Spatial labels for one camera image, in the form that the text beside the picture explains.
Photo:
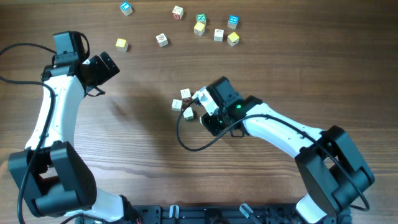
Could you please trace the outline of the plain white block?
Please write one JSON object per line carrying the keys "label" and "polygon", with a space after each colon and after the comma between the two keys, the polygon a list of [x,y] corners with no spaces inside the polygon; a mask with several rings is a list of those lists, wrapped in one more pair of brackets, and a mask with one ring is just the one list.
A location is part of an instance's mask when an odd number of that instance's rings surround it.
{"label": "plain white block", "polygon": [[195,116],[195,114],[192,110],[192,107],[185,108],[185,110],[183,112],[183,117],[186,121],[193,119],[194,116]]}
{"label": "plain white block", "polygon": [[182,107],[183,107],[183,101],[182,100],[177,100],[177,99],[173,99],[172,100],[171,109],[173,111],[181,111]]}

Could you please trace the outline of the red-framed picture block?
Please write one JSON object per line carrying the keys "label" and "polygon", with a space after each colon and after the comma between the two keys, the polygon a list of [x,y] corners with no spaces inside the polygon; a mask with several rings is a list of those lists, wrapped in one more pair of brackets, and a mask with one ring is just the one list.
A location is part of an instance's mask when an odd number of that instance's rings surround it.
{"label": "red-framed picture block", "polygon": [[192,94],[189,88],[180,90],[182,101],[189,102],[192,100]]}

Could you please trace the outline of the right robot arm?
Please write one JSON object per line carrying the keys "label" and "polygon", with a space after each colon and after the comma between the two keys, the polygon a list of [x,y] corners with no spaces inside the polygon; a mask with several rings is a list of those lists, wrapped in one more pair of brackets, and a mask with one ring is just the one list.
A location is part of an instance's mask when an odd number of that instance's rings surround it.
{"label": "right robot arm", "polygon": [[295,160],[307,189],[295,209],[307,223],[337,217],[375,181],[353,140],[338,126],[322,130],[300,124],[259,98],[243,98],[226,77],[204,86],[193,98],[205,108],[200,121],[212,135],[239,129]]}

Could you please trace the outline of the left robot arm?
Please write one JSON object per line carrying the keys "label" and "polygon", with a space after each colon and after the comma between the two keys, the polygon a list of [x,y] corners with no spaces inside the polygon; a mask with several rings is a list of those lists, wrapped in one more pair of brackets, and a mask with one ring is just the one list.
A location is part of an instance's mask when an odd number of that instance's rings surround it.
{"label": "left robot arm", "polygon": [[123,195],[97,188],[94,175],[74,148],[80,103],[119,72],[107,53],[91,56],[84,34],[54,35],[55,52],[38,81],[43,101],[35,130],[21,152],[10,155],[9,171],[19,188],[18,206],[35,217],[77,223],[140,223]]}

